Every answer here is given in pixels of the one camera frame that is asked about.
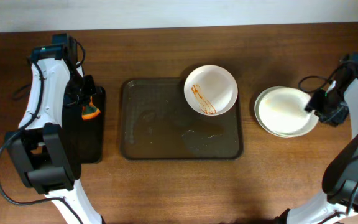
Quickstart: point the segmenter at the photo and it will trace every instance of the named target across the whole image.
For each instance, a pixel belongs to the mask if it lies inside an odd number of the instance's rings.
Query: white plate
[[[266,131],[288,138],[310,132],[318,117],[304,108],[310,96],[300,90],[287,87],[271,87],[263,91],[255,102],[255,116]]]
[[[186,79],[184,91],[187,103],[207,116],[227,112],[238,95],[233,76],[216,65],[205,65],[192,71]]]

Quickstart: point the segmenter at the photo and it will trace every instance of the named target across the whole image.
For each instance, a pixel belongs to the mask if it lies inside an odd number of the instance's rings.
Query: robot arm
[[[323,189],[301,207],[277,217],[277,223],[332,224],[358,214],[358,77],[354,71],[344,68],[329,91],[318,90],[305,108],[315,110],[321,122],[332,126],[343,123],[350,112],[352,141],[326,169]]]
[[[102,216],[90,204],[80,182],[81,160],[70,135],[73,127],[63,127],[65,122],[62,121],[69,119],[82,126],[92,126],[95,129],[100,127],[95,124],[96,121],[83,121],[84,111],[92,112],[99,109],[92,103],[92,96],[97,95],[97,88],[91,75],[83,76],[81,62],[77,63],[76,47],[77,42],[74,38],[67,34],[58,34],[53,36],[52,45],[33,50],[30,56],[33,63],[33,82],[19,129],[32,119],[34,121],[21,132],[19,138],[13,140],[7,150],[26,187],[34,188],[38,194],[44,194],[47,198],[64,200],[64,203],[59,200],[52,202],[68,223],[104,223]],[[65,106],[76,107],[70,110],[66,118],[62,116]],[[17,132],[7,133],[6,139],[14,134]],[[42,147],[42,152],[33,152],[38,147]]]

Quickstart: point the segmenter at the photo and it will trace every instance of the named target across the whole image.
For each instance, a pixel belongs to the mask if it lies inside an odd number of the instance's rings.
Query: brown sauce residue
[[[216,114],[216,109],[214,108],[214,106],[211,104],[211,102],[209,102],[209,100],[207,100],[204,96],[203,93],[201,91],[201,87],[199,86],[199,84],[195,84],[191,87],[191,90],[194,94],[194,96],[196,97],[196,100],[199,103],[200,109],[205,113],[205,114]]]

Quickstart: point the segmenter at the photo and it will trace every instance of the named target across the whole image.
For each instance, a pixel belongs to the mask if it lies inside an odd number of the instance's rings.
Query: wood grain surface
[[[31,82],[25,58],[58,32],[0,34],[0,146],[27,100],[12,92]],[[321,189],[327,165],[351,140],[350,122],[323,124],[284,139],[264,131],[255,97],[301,77],[328,76],[358,52],[358,23],[70,31],[86,49],[85,73],[106,89],[103,160],[83,165],[81,181],[106,223],[263,223],[302,205]],[[182,77],[219,65],[237,80],[244,154],[236,161],[127,161],[119,152],[120,87],[130,78]],[[23,186],[5,152],[0,174],[18,201],[42,198]],[[344,220],[358,223],[358,217]],[[64,223],[52,203],[17,207],[0,195],[0,223]]]

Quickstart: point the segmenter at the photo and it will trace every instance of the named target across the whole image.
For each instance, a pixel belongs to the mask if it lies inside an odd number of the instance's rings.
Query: brown tray
[[[237,159],[243,152],[239,99],[205,116],[185,100],[177,78],[137,79],[122,87],[121,145],[126,159]]]

